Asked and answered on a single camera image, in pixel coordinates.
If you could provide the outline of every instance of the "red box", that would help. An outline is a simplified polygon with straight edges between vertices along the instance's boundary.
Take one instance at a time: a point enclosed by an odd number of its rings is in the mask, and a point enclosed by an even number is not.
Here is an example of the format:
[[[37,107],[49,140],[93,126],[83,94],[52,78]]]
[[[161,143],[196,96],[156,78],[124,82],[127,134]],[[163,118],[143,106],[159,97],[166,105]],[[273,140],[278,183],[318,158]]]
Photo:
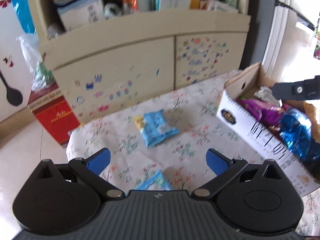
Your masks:
[[[63,147],[68,144],[68,132],[80,125],[56,83],[38,92],[32,91],[28,108]]]

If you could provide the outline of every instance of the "cabinet door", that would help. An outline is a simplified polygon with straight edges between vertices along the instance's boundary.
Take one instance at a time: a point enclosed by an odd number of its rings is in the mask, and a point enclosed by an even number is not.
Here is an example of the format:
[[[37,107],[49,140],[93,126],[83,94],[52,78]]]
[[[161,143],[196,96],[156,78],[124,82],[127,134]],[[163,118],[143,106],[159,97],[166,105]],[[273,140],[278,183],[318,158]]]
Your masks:
[[[53,71],[80,122],[174,89],[174,38],[103,52]]]
[[[176,37],[176,89],[239,68],[247,33]]]

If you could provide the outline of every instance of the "white logo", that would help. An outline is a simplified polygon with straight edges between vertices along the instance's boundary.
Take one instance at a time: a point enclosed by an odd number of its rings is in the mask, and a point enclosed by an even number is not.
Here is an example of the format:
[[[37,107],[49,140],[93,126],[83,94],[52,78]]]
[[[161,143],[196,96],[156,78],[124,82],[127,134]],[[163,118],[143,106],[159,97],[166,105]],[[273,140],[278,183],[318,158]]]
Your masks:
[[[161,193],[158,193],[158,194],[156,194],[156,195],[154,195],[156,198],[162,198],[163,197],[163,195],[161,194]]]

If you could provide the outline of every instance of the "black oval logo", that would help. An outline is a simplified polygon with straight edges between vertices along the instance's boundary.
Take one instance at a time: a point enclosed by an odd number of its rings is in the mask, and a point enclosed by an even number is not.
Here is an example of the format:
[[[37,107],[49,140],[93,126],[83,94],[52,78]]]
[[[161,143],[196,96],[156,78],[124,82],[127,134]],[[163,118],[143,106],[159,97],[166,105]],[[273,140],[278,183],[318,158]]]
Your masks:
[[[226,109],[222,109],[221,114],[224,117],[224,119],[226,119],[227,122],[231,124],[236,124],[236,119],[233,117],[233,115],[229,111],[227,111]]]

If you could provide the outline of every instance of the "wooden baseboard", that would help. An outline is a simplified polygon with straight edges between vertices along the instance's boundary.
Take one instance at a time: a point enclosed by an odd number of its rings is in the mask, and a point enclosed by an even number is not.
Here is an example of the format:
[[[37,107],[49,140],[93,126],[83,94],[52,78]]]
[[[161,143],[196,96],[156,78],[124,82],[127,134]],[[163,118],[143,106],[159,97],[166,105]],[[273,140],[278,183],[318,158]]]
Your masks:
[[[34,114],[26,107],[0,123],[0,138],[36,120]]]

